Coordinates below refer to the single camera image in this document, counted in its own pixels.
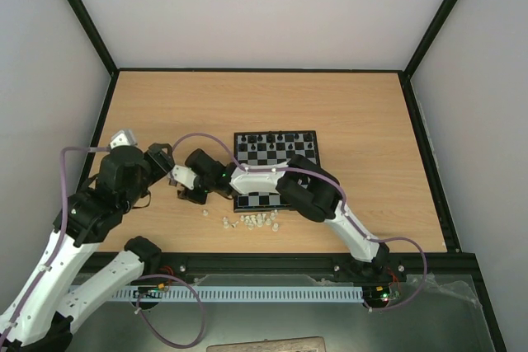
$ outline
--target white robotic arm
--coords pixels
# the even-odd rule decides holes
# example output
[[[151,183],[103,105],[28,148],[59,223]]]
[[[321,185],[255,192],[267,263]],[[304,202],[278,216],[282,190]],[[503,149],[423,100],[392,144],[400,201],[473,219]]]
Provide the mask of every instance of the white robotic arm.
[[[274,166],[250,166],[243,164],[235,167],[229,164],[225,169],[216,170],[218,162],[211,162],[207,154],[200,149],[191,154],[186,162],[189,167],[176,165],[171,172],[171,179],[185,186],[181,198],[196,198],[202,191],[216,191],[226,195],[242,195],[252,192],[267,192],[284,195],[294,209],[313,221],[327,224],[348,247],[354,259],[380,267],[387,258],[389,249],[385,244],[373,242],[376,236],[370,233],[351,211],[348,205],[342,205],[340,196],[333,187],[324,181],[313,178],[308,192],[297,183],[295,171],[311,171],[333,179],[323,169],[301,156],[289,162]],[[218,178],[215,173],[221,171]],[[318,202],[310,201],[315,195],[327,196]]]
[[[66,350],[73,334],[111,295],[143,272],[159,267],[160,249],[136,237],[107,267],[68,293],[77,273],[108,232],[121,223],[123,214],[174,168],[170,145],[155,143],[143,153],[129,130],[116,134],[110,149],[94,178],[95,188],[85,186],[68,197],[66,229],[60,231],[61,212],[26,285],[0,315],[0,349],[3,344],[7,351]],[[57,256],[46,265],[55,249]]]

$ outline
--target cable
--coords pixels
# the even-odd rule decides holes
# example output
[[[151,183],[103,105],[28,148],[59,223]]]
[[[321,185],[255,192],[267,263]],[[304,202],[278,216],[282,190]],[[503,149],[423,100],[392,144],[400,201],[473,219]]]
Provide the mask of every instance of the cable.
[[[51,255],[49,255],[49,259],[44,263],[44,267],[51,267],[51,265],[53,264],[53,261],[59,254],[60,247],[62,246],[64,242],[64,237],[66,235],[66,226],[68,225],[68,196],[66,194],[66,152],[71,152],[71,151],[96,153],[96,152],[107,152],[108,148],[67,147],[67,148],[63,148],[60,151],[59,170],[60,170],[60,189],[61,189],[61,199],[62,199],[62,213],[61,213],[62,218],[61,218],[59,238],[57,239],[57,244],[55,245],[55,248],[52,250]],[[40,280],[44,277],[45,273],[46,273],[45,271],[39,272],[36,275],[36,277],[31,281],[29,287],[24,292],[24,294],[22,294],[20,301],[15,307],[15,311],[13,311],[13,314],[11,315],[11,318],[9,319],[10,323],[16,322],[16,320],[20,316],[22,309],[27,303],[27,300],[33,294]],[[2,348],[4,341],[9,336],[11,329],[12,327],[8,327],[0,335],[0,348]]]
[[[167,274],[175,276],[174,270],[170,265],[164,265],[163,267],[160,267],[159,271],[165,271]],[[172,281],[169,279],[167,282],[167,286],[170,288],[172,285]]]
[[[238,162],[237,159],[235,158],[235,156],[233,155],[233,152],[231,150],[229,150],[229,148],[225,145],[224,142],[222,142],[220,139],[216,138],[213,135],[204,134],[202,132],[195,132],[195,133],[192,133],[192,134],[187,134],[187,135],[182,136],[172,146],[172,152],[174,153],[174,151],[176,150],[176,147],[183,140],[185,140],[187,138],[190,138],[190,137],[193,137],[193,136],[202,136],[202,137],[205,137],[205,138],[210,138],[210,139],[213,139],[215,142],[219,143],[220,146],[222,146],[222,148],[224,148],[226,153],[231,157],[231,159],[233,160],[234,164],[238,168],[243,170],[243,171],[246,171],[246,172],[249,172],[249,173],[252,173],[252,172],[259,173],[259,172],[269,172],[269,171],[271,171],[273,169],[273,167],[270,167],[268,169],[254,169],[254,170],[252,170],[249,167],[245,167],[245,166],[241,165],[240,162]],[[372,307],[369,307],[368,304],[365,304],[369,308],[369,312],[390,311],[390,310],[395,309],[397,307],[402,307],[404,305],[409,304],[422,291],[422,289],[425,287],[425,284],[426,284],[427,258],[426,258],[426,255],[425,255],[423,249],[420,247],[420,245],[418,245],[415,241],[413,241],[412,239],[407,238],[407,237],[391,237],[391,238],[385,238],[385,239],[374,239],[374,238],[370,238],[370,236],[367,236],[363,232],[363,230],[361,230],[361,228],[356,224],[354,219],[352,219],[352,217],[350,217],[347,214],[346,210],[345,210],[345,204],[347,202],[347,195],[346,195],[344,189],[338,183],[336,183],[332,179],[326,177],[325,175],[320,175],[317,172],[308,171],[308,170],[305,170],[305,169],[293,168],[293,167],[281,168],[280,171],[297,172],[297,173],[302,173],[302,174],[305,174],[305,175],[308,175],[308,176],[317,177],[318,179],[320,179],[322,181],[326,181],[328,184],[333,186],[339,192],[339,194],[342,197],[342,205],[341,205],[342,215],[346,218],[346,220],[348,220],[348,222],[352,225],[352,227],[356,231],[358,231],[358,233],[363,238],[368,239],[371,242],[375,242],[375,243],[387,243],[387,242],[393,242],[393,241],[406,241],[406,242],[409,242],[409,243],[413,244],[418,249],[418,251],[420,252],[420,256],[422,257],[422,262],[423,262],[423,277],[422,277],[422,280],[420,281],[420,284],[418,285],[417,289],[414,291],[414,293],[412,293],[408,298],[406,298],[401,303],[393,305],[393,306],[390,306],[390,307],[372,308]]]
[[[176,276],[172,276],[172,275],[166,275],[166,274],[154,274],[154,275],[144,275],[140,278],[138,278],[137,280],[143,280],[143,279],[152,279],[152,278],[166,278],[166,279],[170,279],[174,282],[178,282],[179,284],[182,284],[183,286],[185,286],[186,288],[189,289],[189,291],[192,293],[193,296],[195,296],[195,299],[196,299],[196,302],[198,303],[198,305],[200,306],[200,311],[201,311],[201,327],[200,327],[200,332],[198,333],[198,336],[195,338],[194,341],[192,341],[190,344],[187,344],[187,345],[180,345],[180,344],[175,344],[169,340],[167,340],[165,337],[163,337],[161,334],[159,334],[156,329],[154,329],[154,327],[152,326],[152,324],[149,322],[149,320],[147,319],[147,317],[143,314],[143,311],[141,310],[141,308],[139,307],[139,303],[141,302],[141,298],[145,295],[145,293],[143,294],[140,294],[138,296],[138,299],[137,301],[135,302],[135,307],[136,307],[136,313],[138,313],[141,318],[144,320],[145,324],[148,326],[148,328],[151,330],[151,332],[154,334],[154,336],[162,341],[165,345],[168,345],[172,348],[177,348],[179,350],[184,350],[184,349],[187,349],[187,348],[192,348],[193,346],[196,346],[198,345],[203,337],[204,337],[204,334],[205,334],[205,322],[206,322],[206,310],[205,310],[205,305],[203,304],[203,302],[200,300],[200,296],[198,295],[198,293],[192,288],[192,286],[190,286],[188,283],[184,282],[183,280],[177,278]]]

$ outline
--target chessboard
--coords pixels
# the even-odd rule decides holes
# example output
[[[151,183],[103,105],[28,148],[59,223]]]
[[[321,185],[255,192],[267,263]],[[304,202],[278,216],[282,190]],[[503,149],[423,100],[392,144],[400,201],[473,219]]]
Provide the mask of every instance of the chessboard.
[[[289,161],[301,154],[321,165],[315,131],[237,132],[234,135],[234,156],[238,162],[248,165],[275,165]],[[301,185],[308,185],[308,177],[301,178]],[[278,194],[254,192],[233,199],[235,212],[290,209]]]

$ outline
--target small white piece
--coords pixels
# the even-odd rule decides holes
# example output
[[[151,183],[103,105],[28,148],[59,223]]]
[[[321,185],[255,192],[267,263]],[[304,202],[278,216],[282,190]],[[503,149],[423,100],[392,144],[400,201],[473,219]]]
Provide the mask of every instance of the small white piece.
[[[138,140],[135,138],[132,129],[122,129],[110,139],[110,148],[118,146],[137,146]]]
[[[46,266],[44,264],[41,264],[41,265],[38,266],[38,269],[39,269],[39,272],[45,272],[45,271],[50,272],[51,271],[51,266],[49,266],[49,265]]]

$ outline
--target black robotic arm joint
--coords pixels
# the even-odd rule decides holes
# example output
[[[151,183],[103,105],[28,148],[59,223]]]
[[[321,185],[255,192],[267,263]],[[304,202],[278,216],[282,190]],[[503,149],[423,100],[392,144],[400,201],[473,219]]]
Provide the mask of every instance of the black robotic arm joint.
[[[154,143],[143,153],[135,146],[113,148],[101,160],[95,189],[84,185],[68,197],[66,233],[74,245],[103,242],[149,187],[174,168],[170,144]],[[54,221],[58,231],[62,212]]]
[[[339,181],[320,166],[299,154],[288,162],[288,167],[312,171],[339,184]],[[317,177],[310,177],[306,188],[299,184],[304,174],[287,171],[277,181],[277,192],[304,217],[314,222],[322,223],[326,219],[335,218],[337,203],[342,198],[336,188]]]
[[[73,335],[70,331],[72,320],[72,317],[63,317],[56,312],[44,338],[24,346],[20,341],[15,340],[9,344],[6,352],[64,352],[72,342]]]
[[[205,204],[210,192],[215,192],[224,198],[231,198],[237,194],[231,186],[231,175],[236,168],[232,162],[225,166],[198,148],[186,159],[185,165],[192,169],[197,178],[192,190],[184,188],[178,191],[178,198],[195,204]]]
[[[134,253],[144,263],[143,275],[155,274],[162,259],[162,250],[145,237],[130,239],[125,250]]]

